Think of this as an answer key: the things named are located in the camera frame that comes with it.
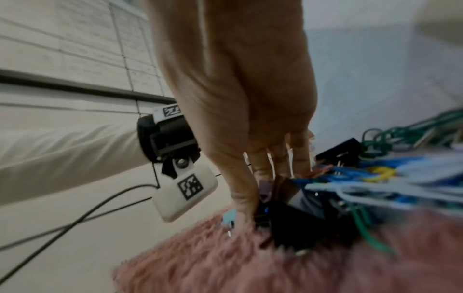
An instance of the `qr code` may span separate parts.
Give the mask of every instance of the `qr code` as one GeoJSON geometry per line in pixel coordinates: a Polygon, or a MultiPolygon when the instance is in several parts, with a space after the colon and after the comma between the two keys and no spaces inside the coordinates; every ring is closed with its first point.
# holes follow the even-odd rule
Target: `qr code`
{"type": "Polygon", "coordinates": [[[163,108],[164,117],[170,117],[182,113],[178,105],[163,108]]]}
{"type": "Polygon", "coordinates": [[[186,200],[189,200],[193,196],[197,195],[201,190],[203,190],[203,186],[194,174],[189,175],[187,178],[180,181],[177,185],[180,187],[180,190],[182,191],[182,194],[186,200]]]}

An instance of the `sleeve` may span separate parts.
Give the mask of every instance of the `sleeve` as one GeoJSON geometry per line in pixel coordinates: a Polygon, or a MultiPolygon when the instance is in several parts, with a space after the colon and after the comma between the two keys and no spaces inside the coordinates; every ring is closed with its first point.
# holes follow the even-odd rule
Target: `sleeve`
{"type": "Polygon", "coordinates": [[[88,184],[147,163],[136,120],[0,132],[0,205],[88,184]]]}

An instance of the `hand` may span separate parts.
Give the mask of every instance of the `hand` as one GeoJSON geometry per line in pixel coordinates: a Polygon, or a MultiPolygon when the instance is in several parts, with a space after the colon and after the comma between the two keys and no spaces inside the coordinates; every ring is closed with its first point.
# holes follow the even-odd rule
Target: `hand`
{"type": "Polygon", "coordinates": [[[258,180],[310,172],[313,69],[296,0],[146,0],[155,51],[199,146],[236,203],[237,226],[259,203],[258,180]]]}

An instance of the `pink fur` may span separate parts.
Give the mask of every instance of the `pink fur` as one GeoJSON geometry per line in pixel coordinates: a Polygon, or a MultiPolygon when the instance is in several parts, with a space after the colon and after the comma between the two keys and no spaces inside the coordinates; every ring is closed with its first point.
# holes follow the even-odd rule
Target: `pink fur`
{"type": "Polygon", "coordinates": [[[295,256],[261,250],[265,231],[229,238],[222,213],[122,264],[113,274],[118,292],[463,292],[463,223],[455,219],[419,211],[381,229],[376,237],[396,256],[363,242],[295,256]]]}

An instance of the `pink rug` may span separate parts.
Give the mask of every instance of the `pink rug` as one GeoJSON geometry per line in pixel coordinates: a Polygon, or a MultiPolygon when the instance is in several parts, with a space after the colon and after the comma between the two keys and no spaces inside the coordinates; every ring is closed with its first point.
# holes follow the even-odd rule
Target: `pink rug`
{"type": "Polygon", "coordinates": [[[222,213],[123,263],[113,274],[118,293],[463,292],[463,223],[455,219],[420,211],[383,228],[376,237],[396,256],[366,243],[296,256],[261,250],[263,231],[229,238],[222,213]]]}

